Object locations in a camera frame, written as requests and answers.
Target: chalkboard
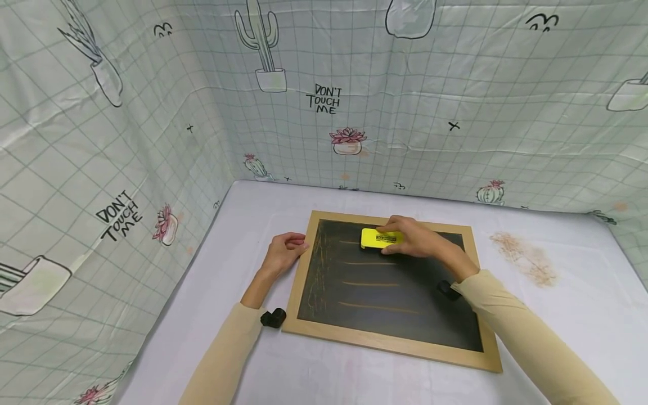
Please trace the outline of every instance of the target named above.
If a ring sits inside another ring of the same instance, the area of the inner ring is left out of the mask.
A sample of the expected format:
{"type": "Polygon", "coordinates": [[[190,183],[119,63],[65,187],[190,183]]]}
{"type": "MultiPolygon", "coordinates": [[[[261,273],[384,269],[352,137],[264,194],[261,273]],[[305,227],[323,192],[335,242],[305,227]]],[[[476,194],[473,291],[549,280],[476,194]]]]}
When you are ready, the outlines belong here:
{"type": "MultiPolygon", "coordinates": [[[[313,211],[283,330],[501,373],[492,330],[463,297],[437,290],[453,281],[438,260],[360,247],[363,228],[386,222],[313,211]]],[[[470,227],[423,224],[479,265],[470,227]]]]}
{"type": "MultiPolygon", "coordinates": [[[[435,259],[362,249],[362,228],[320,220],[298,319],[483,352],[477,317],[463,298],[436,288],[452,282],[435,259]]],[[[463,249],[463,237],[441,233],[463,249]]]]}

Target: black clamp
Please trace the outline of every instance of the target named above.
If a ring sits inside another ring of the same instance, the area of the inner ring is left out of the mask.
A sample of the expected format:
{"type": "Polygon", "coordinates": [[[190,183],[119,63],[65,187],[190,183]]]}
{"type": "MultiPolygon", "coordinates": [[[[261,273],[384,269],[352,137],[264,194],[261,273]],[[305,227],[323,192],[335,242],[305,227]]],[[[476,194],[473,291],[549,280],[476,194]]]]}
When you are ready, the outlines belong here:
{"type": "Polygon", "coordinates": [[[266,311],[266,313],[261,316],[261,325],[279,329],[285,320],[286,311],[277,308],[274,312],[270,313],[270,311],[266,311]]]}
{"type": "Polygon", "coordinates": [[[439,284],[437,284],[437,290],[439,290],[439,292],[441,292],[447,299],[451,301],[457,301],[459,297],[461,297],[461,294],[453,290],[450,286],[450,283],[445,280],[439,281],[439,284]]]}

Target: grid pattern fabric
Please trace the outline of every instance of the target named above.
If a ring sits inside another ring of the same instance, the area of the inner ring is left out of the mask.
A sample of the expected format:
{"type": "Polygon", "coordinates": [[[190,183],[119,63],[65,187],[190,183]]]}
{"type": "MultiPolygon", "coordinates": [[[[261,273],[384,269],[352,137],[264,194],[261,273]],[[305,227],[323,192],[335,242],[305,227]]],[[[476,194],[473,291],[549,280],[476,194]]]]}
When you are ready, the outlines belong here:
{"type": "Polygon", "coordinates": [[[648,3],[526,3],[0,0],[0,402],[108,403],[235,179],[594,214],[648,284],[648,3]]]}

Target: left hand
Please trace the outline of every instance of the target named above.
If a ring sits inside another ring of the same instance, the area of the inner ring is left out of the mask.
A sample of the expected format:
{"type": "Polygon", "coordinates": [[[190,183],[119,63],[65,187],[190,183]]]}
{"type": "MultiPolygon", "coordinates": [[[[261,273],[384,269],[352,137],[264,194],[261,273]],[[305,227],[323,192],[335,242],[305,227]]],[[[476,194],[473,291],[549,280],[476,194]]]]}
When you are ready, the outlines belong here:
{"type": "Polygon", "coordinates": [[[306,235],[296,232],[287,232],[273,237],[259,273],[278,277],[287,272],[299,256],[308,249],[305,238],[306,235]]]}

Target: white table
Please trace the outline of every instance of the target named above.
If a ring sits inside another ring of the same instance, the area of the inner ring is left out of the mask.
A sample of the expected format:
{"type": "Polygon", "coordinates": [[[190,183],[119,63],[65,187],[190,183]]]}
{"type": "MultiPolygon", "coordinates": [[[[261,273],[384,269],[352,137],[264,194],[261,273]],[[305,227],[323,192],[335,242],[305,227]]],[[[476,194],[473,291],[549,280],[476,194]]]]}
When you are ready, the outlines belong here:
{"type": "MultiPolygon", "coordinates": [[[[311,210],[471,226],[488,268],[594,370],[622,404],[645,404],[648,294],[606,225],[576,214],[536,213],[296,185],[236,182],[159,327],[124,381],[120,405],[175,405],[271,237],[305,232],[311,210]],[[518,235],[544,248],[559,280],[539,288],[489,237],[518,235]]],[[[266,307],[286,307],[293,273],[266,307]]],[[[500,342],[503,374],[410,358],[264,328],[236,404],[545,404],[500,342]]]]}

